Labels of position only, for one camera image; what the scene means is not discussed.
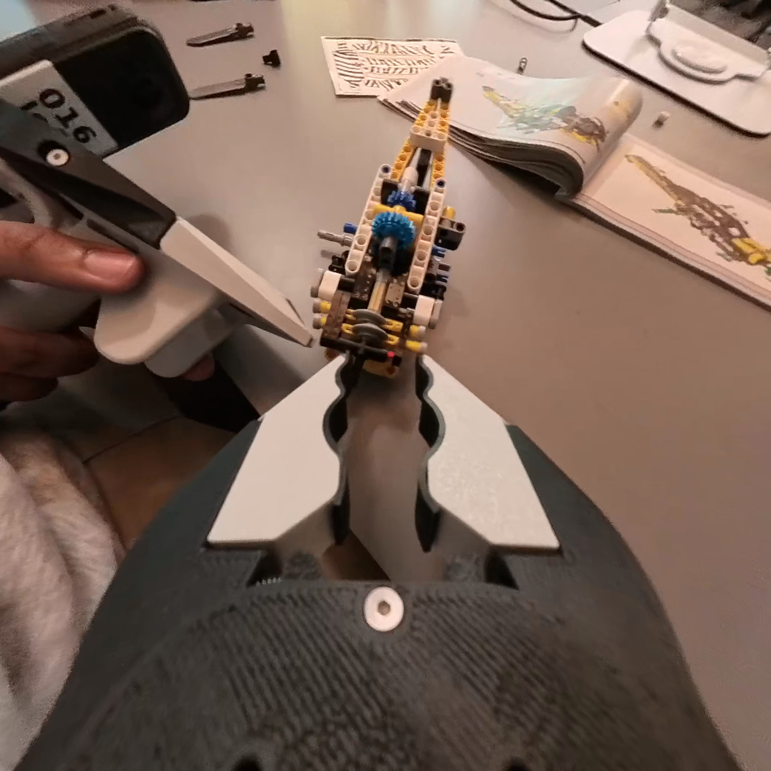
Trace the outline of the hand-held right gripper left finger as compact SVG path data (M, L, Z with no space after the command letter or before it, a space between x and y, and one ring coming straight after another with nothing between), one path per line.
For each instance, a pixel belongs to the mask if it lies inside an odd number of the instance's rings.
M207 535L224 549L321 556L335 542L342 499L339 441L328 414L344 395L337 357L268 410Z

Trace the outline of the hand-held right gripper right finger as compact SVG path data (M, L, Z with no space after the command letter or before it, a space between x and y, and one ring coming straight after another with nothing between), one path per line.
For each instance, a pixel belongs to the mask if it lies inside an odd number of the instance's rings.
M426 444L415 525L426 554L557 554L560 543L505 420L428 355L416 362Z

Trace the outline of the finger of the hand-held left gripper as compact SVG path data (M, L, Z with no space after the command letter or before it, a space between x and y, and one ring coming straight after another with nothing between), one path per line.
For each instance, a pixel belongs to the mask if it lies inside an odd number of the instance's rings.
M272 284L182 218L162 237L159 249L216 289L248 320L245 324L305 348L311 330Z

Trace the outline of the lego crane model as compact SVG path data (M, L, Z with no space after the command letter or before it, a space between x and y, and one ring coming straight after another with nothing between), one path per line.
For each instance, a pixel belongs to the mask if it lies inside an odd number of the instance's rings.
M391 378L406 356L426 351L450 268L466 232L447 204L446 150L453 84L431 82L394 163L382 165L357 224L318 237L342 248L311 287L319 344Z

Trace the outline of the lego instruction booklet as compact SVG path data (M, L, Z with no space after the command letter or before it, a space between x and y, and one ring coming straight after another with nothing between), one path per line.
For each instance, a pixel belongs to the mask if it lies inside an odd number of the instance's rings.
M769 202L631 134L643 96L630 80L534 78L455 55L379 101L415 120L441 85L458 147L546 179L612 230L769 308Z

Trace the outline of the person's left hand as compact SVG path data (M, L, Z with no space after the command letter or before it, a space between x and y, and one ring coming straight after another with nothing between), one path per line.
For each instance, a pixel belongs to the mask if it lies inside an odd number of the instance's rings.
M2 222L1 269L2 280L97 296L128 292L143 276L140 258L119 247L11 221ZM77 324L53 331L2 324L2 404L41 399L60 379L91 369L98 358L94 344Z

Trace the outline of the sticker sheet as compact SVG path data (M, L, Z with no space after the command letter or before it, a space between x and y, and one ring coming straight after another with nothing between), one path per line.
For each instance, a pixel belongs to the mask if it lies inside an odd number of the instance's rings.
M379 97L462 53L447 39L323 36L321 42L334 93L345 98Z

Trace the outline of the silver monitor stand base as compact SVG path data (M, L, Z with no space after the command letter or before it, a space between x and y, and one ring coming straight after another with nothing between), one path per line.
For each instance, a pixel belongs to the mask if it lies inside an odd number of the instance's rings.
M606 16L583 46L741 133L769 136L769 2L654 2Z

